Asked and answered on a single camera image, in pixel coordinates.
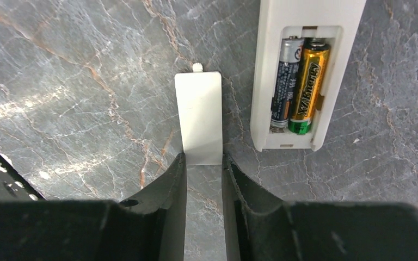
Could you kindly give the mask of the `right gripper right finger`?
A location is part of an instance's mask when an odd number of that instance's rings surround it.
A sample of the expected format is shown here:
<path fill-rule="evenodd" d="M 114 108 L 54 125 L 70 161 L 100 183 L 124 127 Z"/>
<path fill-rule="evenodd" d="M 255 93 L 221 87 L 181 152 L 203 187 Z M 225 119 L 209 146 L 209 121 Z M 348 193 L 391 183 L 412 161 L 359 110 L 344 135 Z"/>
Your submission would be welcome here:
<path fill-rule="evenodd" d="M 228 260 L 418 260 L 418 209 L 399 202 L 284 201 L 222 159 Z"/>

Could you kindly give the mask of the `white remote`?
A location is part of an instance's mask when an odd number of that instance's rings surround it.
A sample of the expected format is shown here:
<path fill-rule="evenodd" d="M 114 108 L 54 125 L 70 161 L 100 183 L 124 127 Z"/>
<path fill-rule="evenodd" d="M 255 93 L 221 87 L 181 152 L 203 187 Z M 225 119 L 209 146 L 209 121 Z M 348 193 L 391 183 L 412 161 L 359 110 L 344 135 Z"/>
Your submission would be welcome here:
<path fill-rule="evenodd" d="M 250 132 L 258 151 L 324 143 L 365 1 L 261 1 Z"/>

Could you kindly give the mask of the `dark AAA battery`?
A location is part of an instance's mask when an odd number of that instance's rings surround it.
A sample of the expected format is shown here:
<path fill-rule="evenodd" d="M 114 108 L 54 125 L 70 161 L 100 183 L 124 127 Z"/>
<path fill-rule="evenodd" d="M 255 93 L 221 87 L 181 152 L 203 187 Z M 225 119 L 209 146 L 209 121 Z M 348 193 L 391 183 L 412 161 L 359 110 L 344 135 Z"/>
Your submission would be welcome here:
<path fill-rule="evenodd" d="M 304 38 L 296 36 L 282 39 L 271 103 L 270 130 L 273 133 L 281 132 L 288 126 L 304 41 Z"/>

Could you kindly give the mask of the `gold AAA battery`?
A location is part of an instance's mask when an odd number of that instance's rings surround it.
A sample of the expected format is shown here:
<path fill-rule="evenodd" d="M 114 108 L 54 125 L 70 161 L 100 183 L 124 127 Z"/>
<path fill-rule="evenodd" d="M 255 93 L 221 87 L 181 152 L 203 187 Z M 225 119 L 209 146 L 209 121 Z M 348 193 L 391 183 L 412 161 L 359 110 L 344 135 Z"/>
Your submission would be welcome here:
<path fill-rule="evenodd" d="M 327 68 L 331 45 L 325 38 L 305 39 L 299 77 L 288 129 L 303 135 L 310 131 L 317 97 Z"/>

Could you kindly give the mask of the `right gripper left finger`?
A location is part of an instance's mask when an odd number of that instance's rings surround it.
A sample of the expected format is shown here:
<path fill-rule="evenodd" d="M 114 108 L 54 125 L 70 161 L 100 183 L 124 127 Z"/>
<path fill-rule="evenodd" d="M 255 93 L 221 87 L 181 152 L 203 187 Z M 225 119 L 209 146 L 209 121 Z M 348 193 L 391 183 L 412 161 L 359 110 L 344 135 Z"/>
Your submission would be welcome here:
<path fill-rule="evenodd" d="M 183 260 L 186 156 L 129 198 L 0 202 L 0 260 Z"/>

